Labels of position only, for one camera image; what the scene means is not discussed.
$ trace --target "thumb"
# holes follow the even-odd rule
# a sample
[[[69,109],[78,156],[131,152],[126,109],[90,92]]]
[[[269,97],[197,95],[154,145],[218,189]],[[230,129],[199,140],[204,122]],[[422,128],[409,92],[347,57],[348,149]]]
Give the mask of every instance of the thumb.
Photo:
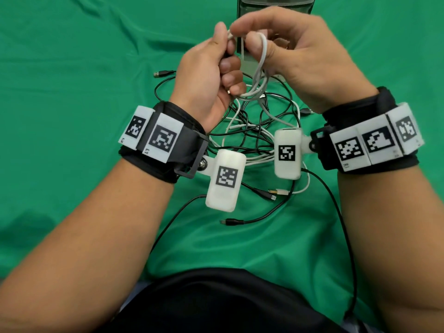
[[[219,63],[228,44],[228,33],[224,22],[219,22],[214,27],[214,35],[208,42],[205,50]]]
[[[255,60],[260,61],[262,56],[262,38],[259,33],[251,31],[245,38],[245,45],[254,57]],[[267,53],[265,55],[264,67],[272,69],[279,74],[285,73],[286,65],[288,65],[289,51],[277,46],[273,41],[267,40]]]

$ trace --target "wristband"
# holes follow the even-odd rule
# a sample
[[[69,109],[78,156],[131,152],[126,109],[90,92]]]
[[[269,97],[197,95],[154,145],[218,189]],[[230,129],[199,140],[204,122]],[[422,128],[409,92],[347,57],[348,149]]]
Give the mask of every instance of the wristband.
[[[168,183],[192,179],[208,146],[205,130],[179,106],[160,102],[138,106],[119,139],[119,154],[148,174]]]
[[[336,106],[327,123],[311,133],[311,149],[324,169],[368,174],[416,166],[424,144],[407,103],[396,105],[385,87],[376,96]]]

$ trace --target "left hand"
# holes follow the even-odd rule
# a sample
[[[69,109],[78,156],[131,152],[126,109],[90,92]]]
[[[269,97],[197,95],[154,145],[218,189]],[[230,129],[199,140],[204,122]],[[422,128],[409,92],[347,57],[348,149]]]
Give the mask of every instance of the left hand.
[[[232,95],[247,91],[237,56],[222,59],[225,52],[234,54],[234,40],[228,41],[223,22],[216,24],[214,36],[191,48],[182,57],[170,102],[196,119],[207,133],[219,124]]]

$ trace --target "green fabric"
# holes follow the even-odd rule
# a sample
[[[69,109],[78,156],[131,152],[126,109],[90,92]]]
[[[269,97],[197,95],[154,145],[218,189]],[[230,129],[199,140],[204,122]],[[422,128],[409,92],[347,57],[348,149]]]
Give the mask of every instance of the green fabric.
[[[187,49],[212,35],[217,21],[235,19],[236,4],[0,0],[0,276],[113,167],[117,139],[136,106],[156,104],[153,72],[175,69]],[[421,167],[441,197],[444,21],[437,9],[443,7],[443,0],[316,0],[314,7],[369,79],[410,103],[427,142],[419,153]],[[159,94],[168,99],[172,85]],[[275,113],[284,107],[279,100],[270,105]],[[258,106],[248,112],[257,120]],[[302,120],[306,132],[322,123],[320,116]],[[226,143],[236,141],[230,137]],[[314,155],[305,161],[337,197],[336,173],[325,172]],[[290,185],[274,177],[272,164],[249,167],[244,178],[263,189]],[[165,221],[192,196],[204,194],[208,181],[180,179]],[[305,181],[303,176],[297,188]],[[275,203],[242,188],[230,217],[255,218]],[[227,216],[203,200],[193,202],[159,242],[144,277],[208,266],[246,268],[300,291],[316,310],[341,320],[352,292],[350,264],[333,204],[316,179],[263,222],[220,225]],[[359,280],[357,313],[377,323],[371,293]]]

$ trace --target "black wrist strap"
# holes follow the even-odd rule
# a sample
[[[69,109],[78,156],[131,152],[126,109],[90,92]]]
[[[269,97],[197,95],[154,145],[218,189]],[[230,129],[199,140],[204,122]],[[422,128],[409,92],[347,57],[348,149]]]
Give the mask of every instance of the black wrist strap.
[[[176,183],[180,176],[191,179],[207,149],[208,138],[205,130],[197,120],[171,102],[160,102],[154,106],[154,110],[136,150],[122,146],[119,154],[126,161],[162,181]],[[161,113],[183,123],[166,163],[142,153]]]
[[[380,93],[376,96],[336,106],[323,114],[327,123],[324,128],[313,131],[311,136],[312,149],[318,153],[324,169],[338,169],[347,174],[370,174],[409,168],[419,164],[416,156],[417,151],[415,151],[397,159],[344,172],[329,134],[385,114],[397,107],[396,101],[388,89],[382,86],[378,90]]]

